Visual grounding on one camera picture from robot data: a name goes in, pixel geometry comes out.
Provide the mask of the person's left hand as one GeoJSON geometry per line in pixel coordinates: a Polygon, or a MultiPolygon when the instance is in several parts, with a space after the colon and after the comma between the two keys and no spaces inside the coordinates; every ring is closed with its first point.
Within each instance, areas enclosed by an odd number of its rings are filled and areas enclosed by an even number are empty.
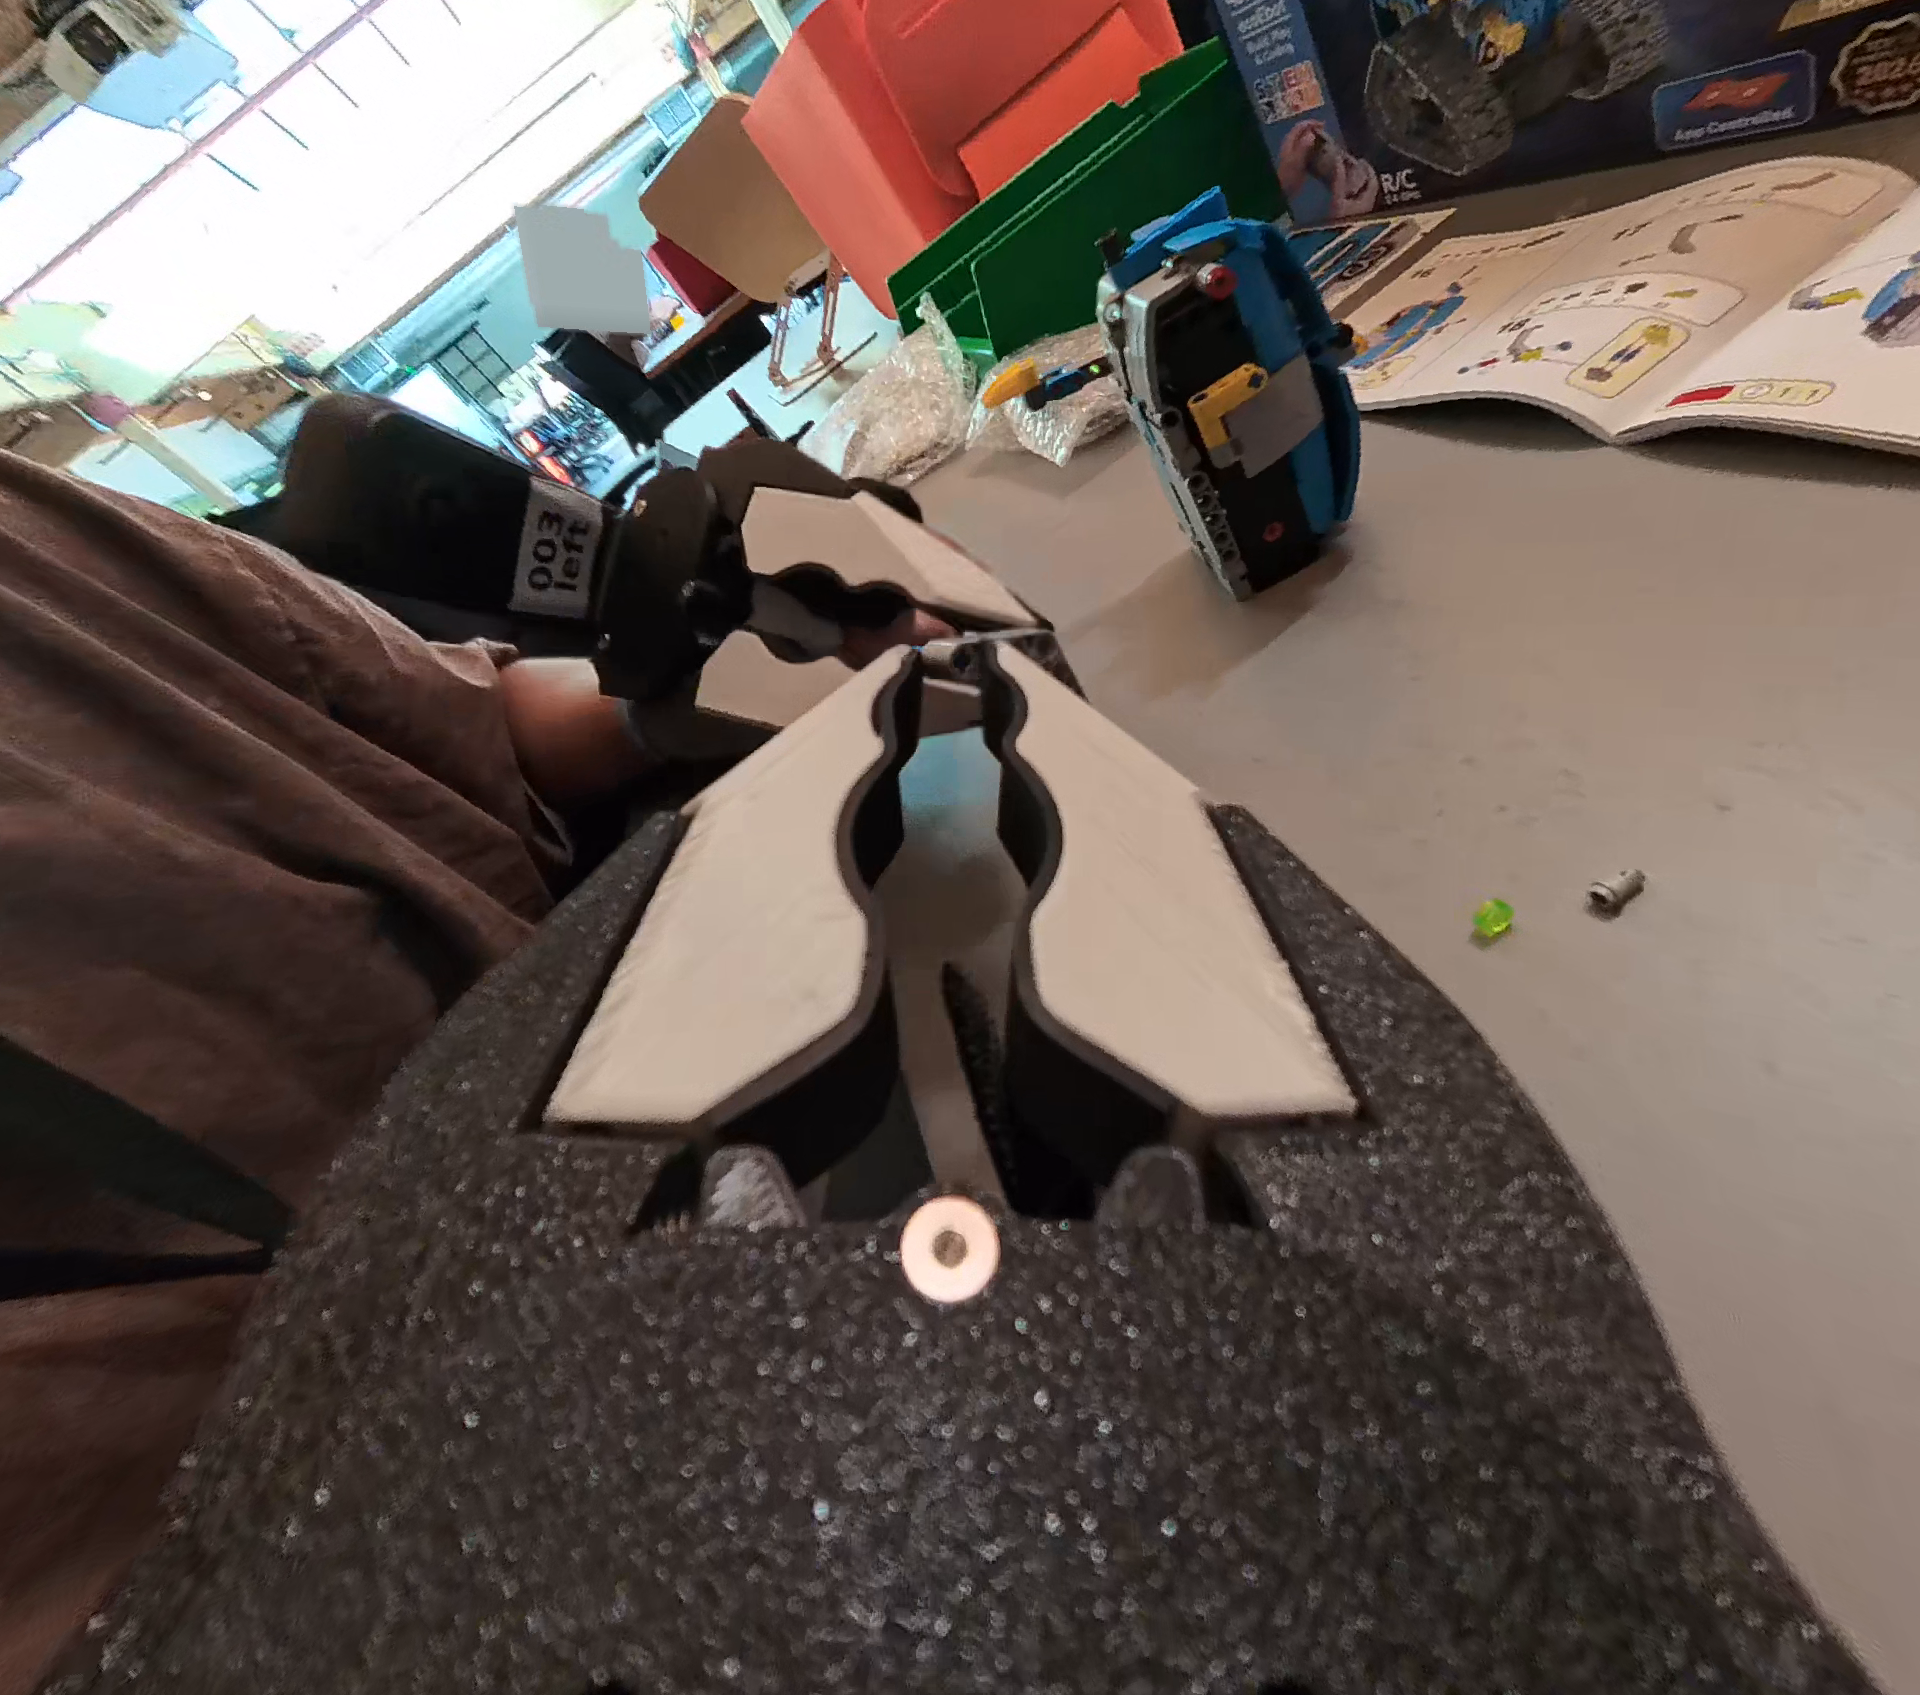
{"type": "Polygon", "coordinates": [[[668,762],[637,735],[630,705],[599,692],[589,660],[513,660],[492,697],[526,788],[558,815],[589,808],[681,808],[708,768],[668,762]]]}

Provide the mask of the green flat box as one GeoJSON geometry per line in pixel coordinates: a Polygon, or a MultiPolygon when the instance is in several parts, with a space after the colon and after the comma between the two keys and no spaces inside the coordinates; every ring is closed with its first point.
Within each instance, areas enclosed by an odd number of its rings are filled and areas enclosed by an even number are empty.
{"type": "Polygon", "coordinates": [[[1225,40],[1206,40],[1096,109],[892,282],[900,333],[920,303],[970,359],[1007,359],[1094,321],[1106,236],[1222,191],[1238,217],[1281,217],[1281,184],[1225,40]]]}

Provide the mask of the blue grey brick robot model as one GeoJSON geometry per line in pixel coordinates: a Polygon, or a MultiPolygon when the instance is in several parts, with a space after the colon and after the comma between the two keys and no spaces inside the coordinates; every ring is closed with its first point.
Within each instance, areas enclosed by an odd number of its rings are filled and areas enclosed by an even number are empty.
{"type": "Polygon", "coordinates": [[[1003,362],[984,407],[1043,413],[1114,384],[1193,553],[1251,602],[1320,559],[1361,477],[1361,414],[1337,321],[1281,228],[1222,184],[1100,239],[1100,353],[1003,362]]]}

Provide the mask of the tan board easel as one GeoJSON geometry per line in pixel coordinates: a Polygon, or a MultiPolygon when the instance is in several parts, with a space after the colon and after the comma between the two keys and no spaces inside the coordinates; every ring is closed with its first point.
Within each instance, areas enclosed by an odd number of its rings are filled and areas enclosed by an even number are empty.
{"type": "Polygon", "coordinates": [[[747,94],[713,94],[642,184],[642,217],[747,303],[774,307],[766,379],[781,407],[874,336],[839,336],[847,271],[747,138],[747,94]]]}

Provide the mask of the open instruction booklet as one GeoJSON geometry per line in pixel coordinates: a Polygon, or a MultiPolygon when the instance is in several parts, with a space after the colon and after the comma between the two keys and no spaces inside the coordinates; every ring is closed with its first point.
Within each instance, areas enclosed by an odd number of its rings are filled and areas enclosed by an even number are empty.
{"type": "Polygon", "coordinates": [[[1920,447],[1920,194],[1853,158],[1439,239],[1344,321],[1365,414],[1510,398],[1608,446],[1729,428],[1920,447]]]}

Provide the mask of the clear plastic bags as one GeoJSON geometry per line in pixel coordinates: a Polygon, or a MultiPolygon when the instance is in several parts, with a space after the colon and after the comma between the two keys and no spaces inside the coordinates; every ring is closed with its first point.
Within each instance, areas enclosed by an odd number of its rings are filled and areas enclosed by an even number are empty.
{"type": "Polygon", "coordinates": [[[1056,374],[1106,362],[1096,324],[1019,348],[1011,359],[970,362],[957,328],[932,319],[900,336],[839,405],[809,423],[800,452],[847,482],[920,482],[960,452],[1023,452],[1068,466],[1080,447],[1132,428],[1117,379],[1094,379],[1064,398],[1027,407],[1023,396],[985,405],[1007,372],[1056,374]]]}

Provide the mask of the blue sticker sheet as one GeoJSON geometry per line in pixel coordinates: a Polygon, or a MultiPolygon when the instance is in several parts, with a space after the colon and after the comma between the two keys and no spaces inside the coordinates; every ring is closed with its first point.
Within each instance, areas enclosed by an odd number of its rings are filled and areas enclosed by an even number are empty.
{"type": "Polygon", "coordinates": [[[1417,209],[1417,214],[1386,214],[1386,217],[1349,217],[1349,221],[1320,221],[1320,228],[1291,228],[1287,248],[1307,267],[1320,295],[1344,299],[1380,267],[1395,267],[1401,257],[1431,244],[1456,209],[1417,209]]]}

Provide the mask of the orange carrier case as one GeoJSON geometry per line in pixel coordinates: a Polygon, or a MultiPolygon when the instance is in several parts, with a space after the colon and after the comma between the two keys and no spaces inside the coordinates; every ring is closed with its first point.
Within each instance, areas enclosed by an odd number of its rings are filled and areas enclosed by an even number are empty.
{"type": "Polygon", "coordinates": [[[820,0],[745,133],[895,315],[900,267],[1178,48],[1169,0],[820,0]]]}

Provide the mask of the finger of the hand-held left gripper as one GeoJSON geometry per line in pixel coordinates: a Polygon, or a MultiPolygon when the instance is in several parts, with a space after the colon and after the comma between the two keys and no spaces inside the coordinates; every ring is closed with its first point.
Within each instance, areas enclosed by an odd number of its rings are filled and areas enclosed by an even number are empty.
{"type": "Polygon", "coordinates": [[[783,660],[758,632],[732,632],[695,683],[695,733],[704,741],[778,741],[793,723],[814,735],[873,733],[881,692],[913,660],[913,643],[881,645],[862,663],[783,660]]]}
{"type": "Polygon", "coordinates": [[[833,614],[895,602],[960,629],[1043,624],[975,557],[865,489],[828,498],[759,487],[745,505],[738,549],[751,577],[817,597],[833,614]]]}

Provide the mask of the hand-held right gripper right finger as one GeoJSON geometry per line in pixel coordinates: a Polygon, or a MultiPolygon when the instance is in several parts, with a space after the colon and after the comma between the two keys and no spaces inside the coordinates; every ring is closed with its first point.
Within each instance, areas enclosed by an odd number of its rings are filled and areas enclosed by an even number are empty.
{"type": "Polygon", "coordinates": [[[1358,1125],[1358,1081],[1210,799],[1019,643],[980,649],[1019,877],[995,1111],[1023,1193],[1106,1193],[1228,1137],[1358,1125]]]}

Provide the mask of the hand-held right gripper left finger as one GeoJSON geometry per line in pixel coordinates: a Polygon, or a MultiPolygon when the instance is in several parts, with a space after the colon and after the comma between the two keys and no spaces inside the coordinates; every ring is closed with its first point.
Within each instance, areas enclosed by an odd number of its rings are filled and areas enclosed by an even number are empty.
{"type": "Polygon", "coordinates": [[[900,1037],[874,883],[916,735],[920,660],[892,649],[685,801],[547,1133],[766,1148],[806,1189],[881,1128],[900,1037]]]}

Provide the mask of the grey desk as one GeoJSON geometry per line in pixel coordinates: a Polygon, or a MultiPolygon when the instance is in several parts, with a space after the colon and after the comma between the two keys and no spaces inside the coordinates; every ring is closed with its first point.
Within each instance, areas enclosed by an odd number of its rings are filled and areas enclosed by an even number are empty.
{"type": "Polygon", "coordinates": [[[1132,436],[916,498],[1483,1034],[1776,1546],[1914,1691],[1914,461],[1370,422],[1349,534],[1256,604],[1132,436]],[[1645,893],[1585,913],[1617,867],[1645,893]]]}

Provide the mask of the grey angled beam piece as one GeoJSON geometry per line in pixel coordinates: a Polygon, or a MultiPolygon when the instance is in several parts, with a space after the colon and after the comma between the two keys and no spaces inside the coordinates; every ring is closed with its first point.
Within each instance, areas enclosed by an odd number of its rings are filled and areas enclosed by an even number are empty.
{"type": "Polygon", "coordinates": [[[1003,624],[1003,629],[964,629],[949,640],[920,643],[920,668],[932,680],[980,686],[985,676],[985,656],[1019,649],[1023,660],[1048,668],[1056,660],[1053,629],[1040,624],[1003,624]]]}

